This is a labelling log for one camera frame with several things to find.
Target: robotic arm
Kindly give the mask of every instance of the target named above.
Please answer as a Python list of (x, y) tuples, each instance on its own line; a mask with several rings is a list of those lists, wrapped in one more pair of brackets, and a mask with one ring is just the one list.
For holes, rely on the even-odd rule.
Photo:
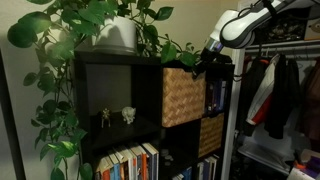
[(251, 45), (255, 38), (254, 30), (277, 13), (288, 9), (310, 7), (316, 2), (316, 0), (259, 0), (243, 14), (227, 10), (210, 34), (193, 69), (193, 78), (204, 72), (207, 64), (221, 56), (220, 51), (224, 46), (241, 49)]

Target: woven basket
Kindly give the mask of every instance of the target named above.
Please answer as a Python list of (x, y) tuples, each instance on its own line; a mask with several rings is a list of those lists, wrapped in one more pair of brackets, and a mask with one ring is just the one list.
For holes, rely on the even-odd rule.
[(214, 118), (201, 119), (198, 157), (202, 157), (221, 147), (224, 114)]
[(178, 68), (163, 69), (162, 125), (172, 127), (196, 120), (204, 113), (205, 75), (196, 80)]

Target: white plant pot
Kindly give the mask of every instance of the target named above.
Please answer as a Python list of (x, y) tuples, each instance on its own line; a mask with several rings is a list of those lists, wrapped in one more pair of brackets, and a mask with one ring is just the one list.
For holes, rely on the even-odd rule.
[(107, 17), (100, 34), (92, 36), (93, 51), (113, 54), (136, 54), (136, 26), (124, 17)]

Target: pothos plant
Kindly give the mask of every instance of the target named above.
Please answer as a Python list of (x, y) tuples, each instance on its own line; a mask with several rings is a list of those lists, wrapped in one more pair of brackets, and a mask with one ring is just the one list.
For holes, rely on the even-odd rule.
[[(51, 179), (69, 179), (68, 158), (77, 156), (79, 168), (77, 179), (86, 180), (93, 176), (92, 167), (82, 162), (81, 139), (86, 132), (79, 127), (73, 104), (73, 81), (70, 64), (74, 51), (88, 36), (99, 34), (98, 26), (104, 25), (106, 15), (125, 16), (133, 20), (138, 29), (138, 52), (144, 56), (161, 54), (162, 62), (180, 59), (186, 65), (193, 65), (197, 52), (191, 43), (185, 50), (169, 39), (159, 36), (153, 21), (166, 20), (173, 8), (163, 7), (155, 12), (150, 9), (151, 0), (28, 0), (31, 3), (48, 4), (44, 11), (35, 11), (21, 17), (8, 30), (8, 40), (20, 48), (35, 47), (39, 70), (28, 73), (23, 85), (36, 85), (43, 91), (44, 103), (36, 108), (31, 119), (34, 127), (40, 128), (35, 139), (35, 148), (42, 142), (40, 160), (49, 151), (54, 153), (54, 168)], [(136, 4), (135, 15), (133, 4)], [(58, 31), (61, 37), (54, 35)]]
[(142, 56), (161, 56), (161, 62), (180, 60), (187, 66), (193, 66), (200, 51), (195, 51), (192, 43), (182, 47), (170, 39), (168, 34), (161, 36), (158, 33), (155, 21), (167, 20), (173, 7), (161, 7), (157, 12), (151, 9), (153, 0), (123, 0), (118, 7), (118, 16), (123, 16), (135, 22), (137, 27), (138, 54)]

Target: white figurine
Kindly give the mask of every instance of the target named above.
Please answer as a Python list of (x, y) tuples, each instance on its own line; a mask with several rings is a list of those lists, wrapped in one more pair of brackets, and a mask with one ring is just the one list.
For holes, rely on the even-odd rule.
[(105, 120), (108, 121), (108, 126), (110, 127), (110, 110), (107, 108), (102, 111), (101, 128), (103, 128)]
[(134, 115), (136, 114), (136, 108), (125, 107), (122, 109), (123, 120), (127, 121), (127, 124), (131, 124), (134, 120)]

